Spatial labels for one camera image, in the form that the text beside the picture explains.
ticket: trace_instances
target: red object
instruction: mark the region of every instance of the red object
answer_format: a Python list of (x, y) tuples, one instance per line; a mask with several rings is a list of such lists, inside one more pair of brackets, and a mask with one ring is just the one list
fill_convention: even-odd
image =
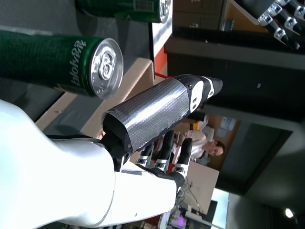
[(155, 73), (156, 76), (159, 76), (159, 77), (162, 77), (164, 79), (167, 79), (167, 78), (171, 78), (170, 76), (167, 76), (167, 75), (163, 75), (163, 74), (160, 74), (160, 73)]

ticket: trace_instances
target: black robot finger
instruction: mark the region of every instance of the black robot finger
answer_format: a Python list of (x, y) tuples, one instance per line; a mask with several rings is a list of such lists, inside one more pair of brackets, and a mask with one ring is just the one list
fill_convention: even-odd
[(289, 14), (286, 10), (282, 10), (275, 19), (281, 23), (285, 28), (299, 34), (304, 35), (304, 28), (297, 22), (297, 20)]
[(274, 38), (276, 38), (280, 42), (284, 43), (285, 45), (294, 50), (300, 48), (299, 43), (289, 38), (286, 35), (285, 30), (282, 29), (268, 13), (262, 14), (259, 17), (258, 21), (270, 34), (274, 36)]
[(294, 17), (305, 21), (305, 6), (296, 0), (276, 0), (279, 5), (291, 13)]

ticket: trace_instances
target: white shirt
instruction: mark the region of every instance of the white shirt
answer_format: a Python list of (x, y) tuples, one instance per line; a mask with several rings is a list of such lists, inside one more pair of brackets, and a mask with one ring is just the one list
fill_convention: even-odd
[(200, 130), (189, 130), (179, 137), (179, 145), (181, 146), (184, 139), (190, 137), (193, 140), (191, 160), (200, 158), (204, 153), (204, 146), (208, 142), (205, 134)]

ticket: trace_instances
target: black joint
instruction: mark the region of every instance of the black joint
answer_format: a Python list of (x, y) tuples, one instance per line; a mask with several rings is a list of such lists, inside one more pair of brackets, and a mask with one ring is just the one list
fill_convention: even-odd
[(191, 153), (192, 153), (193, 140), (191, 138), (186, 138), (181, 147), (180, 157), (177, 164), (187, 165), (189, 163)]
[(153, 143), (148, 145), (145, 150), (141, 152), (141, 156), (150, 156), (153, 151)]
[(174, 139), (174, 131), (170, 130), (164, 136), (163, 145), (161, 152), (159, 154), (158, 159), (160, 160), (168, 160), (171, 156), (171, 151), (173, 147), (173, 139)]
[(185, 178), (182, 174), (178, 173), (178, 172), (172, 172), (169, 174), (171, 177), (173, 177), (173, 180), (176, 183), (177, 186), (177, 192), (178, 192), (178, 188), (182, 187), (183, 184), (185, 183)]

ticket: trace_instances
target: ceiling light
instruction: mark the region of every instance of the ceiling light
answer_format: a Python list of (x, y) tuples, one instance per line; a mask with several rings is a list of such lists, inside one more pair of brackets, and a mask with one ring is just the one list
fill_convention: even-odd
[(289, 208), (286, 208), (285, 214), (288, 218), (292, 218), (294, 216), (294, 214), (292, 213), (292, 211)]

